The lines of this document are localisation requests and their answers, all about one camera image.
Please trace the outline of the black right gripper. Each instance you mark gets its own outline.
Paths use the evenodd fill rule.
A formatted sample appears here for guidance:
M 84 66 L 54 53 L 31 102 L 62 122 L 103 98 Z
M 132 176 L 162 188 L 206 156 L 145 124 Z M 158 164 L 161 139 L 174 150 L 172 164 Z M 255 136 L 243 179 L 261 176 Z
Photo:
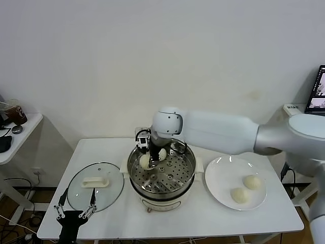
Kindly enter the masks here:
M 154 163 L 152 161 L 159 161 L 161 162 L 163 160 L 163 154 L 160 152 L 163 147 L 160 145 L 155 144 L 156 141 L 153 139 L 153 137 L 150 137 L 149 141 L 149 152 L 151 159 L 148 160 L 148 170 L 151 170 L 154 168 Z

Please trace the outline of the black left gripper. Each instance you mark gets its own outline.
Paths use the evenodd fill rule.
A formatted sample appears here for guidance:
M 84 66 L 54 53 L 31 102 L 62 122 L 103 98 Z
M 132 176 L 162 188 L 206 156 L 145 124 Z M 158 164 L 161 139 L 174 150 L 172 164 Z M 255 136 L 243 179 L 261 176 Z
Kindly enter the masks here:
M 58 243 L 77 243 L 79 228 L 88 222 L 95 211 L 96 206 L 96 189 L 93 188 L 91 199 L 85 210 L 64 210 L 64 204 L 68 195 L 68 188 L 60 196 L 58 203 L 54 206 L 57 212 L 57 221 L 61 225 L 61 232 Z

